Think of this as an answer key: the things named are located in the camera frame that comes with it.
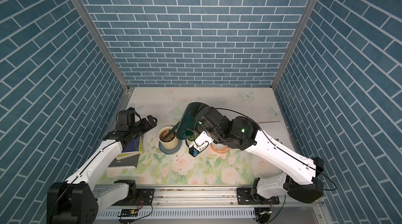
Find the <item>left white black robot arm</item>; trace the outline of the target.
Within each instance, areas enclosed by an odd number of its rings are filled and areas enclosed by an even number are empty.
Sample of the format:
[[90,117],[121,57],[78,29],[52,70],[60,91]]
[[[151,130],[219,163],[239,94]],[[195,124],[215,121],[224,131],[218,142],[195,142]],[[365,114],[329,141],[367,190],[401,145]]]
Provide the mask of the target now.
[[115,203],[139,201],[134,180],[118,180],[101,188],[96,188],[96,183],[126,146],[154,129],[158,120],[151,115],[142,118],[130,107],[120,111],[116,121],[115,130],[106,134],[89,159],[64,182],[48,189],[48,224],[92,224],[100,211]]

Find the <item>dark green watering can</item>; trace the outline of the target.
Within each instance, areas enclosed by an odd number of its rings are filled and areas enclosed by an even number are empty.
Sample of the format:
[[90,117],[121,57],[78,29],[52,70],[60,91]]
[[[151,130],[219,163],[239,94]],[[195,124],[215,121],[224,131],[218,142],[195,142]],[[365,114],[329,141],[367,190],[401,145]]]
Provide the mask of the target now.
[[180,121],[170,130],[170,132],[162,138],[168,140],[172,135],[175,135],[179,140],[195,140],[200,134],[198,121],[196,116],[204,108],[209,108],[208,105],[201,102],[189,103],[180,119]]

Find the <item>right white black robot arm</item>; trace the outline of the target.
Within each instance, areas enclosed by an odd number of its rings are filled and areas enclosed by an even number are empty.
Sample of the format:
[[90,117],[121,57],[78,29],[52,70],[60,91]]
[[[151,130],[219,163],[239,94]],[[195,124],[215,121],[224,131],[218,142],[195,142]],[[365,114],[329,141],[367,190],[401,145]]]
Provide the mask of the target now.
[[257,200],[286,196],[311,204],[323,196],[323,160],[307,158],[287,148],[269,136],[254,120],[242,115],[233,120],[213,107],[200,110],[195,121],[202,132],[190,146],[190,154],[197,156],[209,143],[219,142],[232,149],[251,153],[275,165],[281,174],[254,180],[251,195]]

